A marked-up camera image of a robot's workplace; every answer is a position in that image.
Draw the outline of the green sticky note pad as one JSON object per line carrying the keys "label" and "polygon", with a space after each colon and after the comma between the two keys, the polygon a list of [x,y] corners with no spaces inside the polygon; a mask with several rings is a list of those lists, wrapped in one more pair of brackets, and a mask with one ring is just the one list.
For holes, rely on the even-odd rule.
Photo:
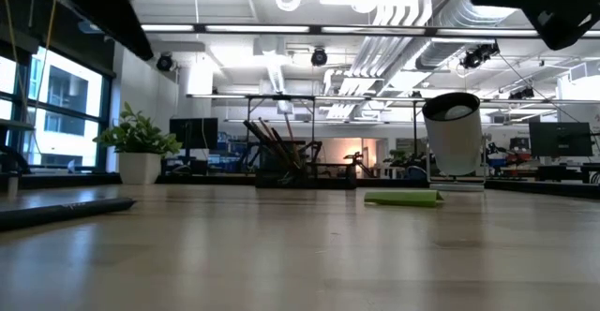
{"label": "green sticky note pad", "polygon": [[386,206],[409,206],[433,208],[443,203],[437,190],[397,190],[368,192],[364,203]]}

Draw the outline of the white cup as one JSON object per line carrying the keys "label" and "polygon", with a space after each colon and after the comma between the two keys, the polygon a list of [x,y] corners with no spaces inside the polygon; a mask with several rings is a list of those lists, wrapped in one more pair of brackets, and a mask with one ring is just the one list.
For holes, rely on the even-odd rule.
{"label": "white cup", "polygon": [[422,114],[427,131],[427,156],[444,176],[434,180],[430,162],[427,181],[437,190],[475,192],[485,189],[485,180],[468,177],[483,168],[484,135],[479,97],[464,93],[446,93],[425,102]]}

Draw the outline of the green plant in white pot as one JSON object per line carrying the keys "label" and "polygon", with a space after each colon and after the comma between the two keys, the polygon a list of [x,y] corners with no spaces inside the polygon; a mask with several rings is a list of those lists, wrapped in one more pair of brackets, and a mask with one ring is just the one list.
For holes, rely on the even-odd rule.
{"label": "green plant in white pot", "polygon": [[128,102],[120,111],[118,124],[104,129],[93,142],[114,149],[124,185],[153,184],[161,174],[161,160],[178,154],[183,146],[173,133],[163,132]]}

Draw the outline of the black aluminium table frame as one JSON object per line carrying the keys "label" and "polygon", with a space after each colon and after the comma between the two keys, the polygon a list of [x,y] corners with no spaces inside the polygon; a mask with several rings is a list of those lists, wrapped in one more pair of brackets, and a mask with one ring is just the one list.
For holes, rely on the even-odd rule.
{"label": "black aluminium table frame", "polygon": [[[255,186],[255,178],[246,176],[160,176],[157,182],[161,185]],[[20,177],[19,189],[119,185],[120,183],[121,178],[117,173],[29,174]],[[429,184],[425,180],[358,179],[356,188],[358,187],[428,188]],[[484,188],[600,201],[600,185],[487,180]]]}

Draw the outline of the black mesh desk organizer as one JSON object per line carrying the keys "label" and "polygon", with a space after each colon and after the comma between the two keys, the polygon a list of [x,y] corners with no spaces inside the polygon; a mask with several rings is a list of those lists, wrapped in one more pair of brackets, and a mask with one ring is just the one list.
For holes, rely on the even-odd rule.
{"label": "black mesh desk organizer", "polygon": [[[292,149],[291,142],[285,141],[288,148]],[[255,171],[255,186],[257,188],[280,189],[355,189],[356,172],[352,164],[322,163],[319,161],[323,143],[314,141],[315,159],[311,157],[311,149],[304,141],[295,141],[296,149],[301,159],[308,162],[308,174],[293,176],[285,167],[283,170]]]}

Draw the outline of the overhead light bar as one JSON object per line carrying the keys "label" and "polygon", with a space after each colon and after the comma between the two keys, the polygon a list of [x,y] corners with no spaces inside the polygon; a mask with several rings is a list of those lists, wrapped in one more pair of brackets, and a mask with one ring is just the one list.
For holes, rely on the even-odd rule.
{"label": "overhead light bar", "polygon": [[267,24],[202,24],[148,23],[142,29],[149,34],[262,34],[312,36],[375,36],[375,37],[465,37],[540,39],[534,29],[460,28],[432,26],[374,25],[267,25]]}

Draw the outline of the orange pencil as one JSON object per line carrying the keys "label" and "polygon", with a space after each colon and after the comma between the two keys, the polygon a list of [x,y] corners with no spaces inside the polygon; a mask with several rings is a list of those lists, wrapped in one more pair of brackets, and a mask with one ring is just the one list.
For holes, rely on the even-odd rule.
{"label": "orange pencil", "polygon": [[283,170],[287,165],[287,158],[283,154],[280,144],[268,133],[249,120],[244,120],[243,125],[258,140],[261,170]]}
{"label": "orange pencil", "polygon": [[293,160],[291,159],[289,153],[284,149],[284,146],[281,143],[280,139],[276,137],[276,135],[273,133],[273,130],[266,124],[266,122],[262,118],[259,118],[259,122],[262,125],[262,128],[264,129],[266,134],[268,135],[271,144],[280,154],[281,158],[286,162],[286,164],[289,167],[293,166]]}

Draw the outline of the silver ventilation duct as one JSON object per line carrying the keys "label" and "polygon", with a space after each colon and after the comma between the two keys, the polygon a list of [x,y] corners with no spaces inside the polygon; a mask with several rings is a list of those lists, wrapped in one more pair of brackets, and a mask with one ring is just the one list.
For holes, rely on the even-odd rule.
{"label": "silver ventilation duct", "polygon": [[[433,19],[433,26],[439,27],[495,27],[516,10],[508,7],[479,7],[471,0],[450,0]],[[415,59],[419,70],[433,70],[452,58],[464,47],[457,42],[434,42],[424,45]]]}

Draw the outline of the black monitor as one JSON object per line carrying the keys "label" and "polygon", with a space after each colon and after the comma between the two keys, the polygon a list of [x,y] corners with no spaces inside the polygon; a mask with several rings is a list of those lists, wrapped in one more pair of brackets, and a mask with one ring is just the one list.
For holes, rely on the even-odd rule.
{"label": "black monitor", "polygon": [[214,150],[218,146],[217,118],[175,118],[169,129],[184,149]]}
{"label": "black monitor", "polygon": [[592,134],[588,123],[529,123],[533,156],[593,155]]}

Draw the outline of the black mesh pencil holder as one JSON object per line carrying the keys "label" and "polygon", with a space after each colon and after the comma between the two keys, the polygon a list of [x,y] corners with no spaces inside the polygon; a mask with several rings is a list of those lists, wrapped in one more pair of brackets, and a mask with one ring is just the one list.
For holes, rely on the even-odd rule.
{"label": "black mesh pencil holder", "polygon": [[[247,119],[251,122],[253,122],[250,118],[251,113],[256,110],[258,107],[261,106],[261,104],[266,100],[266,99],[270,99],[273,101],[287,101],[289,103],[292,103],[294,101],[298,101],[301,104],[304,104],[305,100],[309,100],[312,102],[312,108],[307,108],[307,111],[312,115],[311,120],[309,121],[311,124],[311,139],[309,144],[307,145],[308,148],[311,149],[311,157],[312,159],[315,159],[315,152],[314,152],[314,146],[312,145],[312,143],[315,140],[315,117],[314,117],[314,113],[316,110],[316,97],[315,96],[302,96],[302,95],[288,95],[288,94],[272,94],[272,95],[248,95],[246,96],[247,99]],[[249,142],[249,132],[247,130],[247,142]],[[299,155],[299,151],[297,150],[298,156],[299,156],[299,162],[300,162],[300,169],[296,169],[293,166],[289,167],[288,165],[286,166],[288,172],[290,172],[293,176],[300,176],[301,174],[308,174],[308,162],[305,159],[301,159],[300,155]]]}

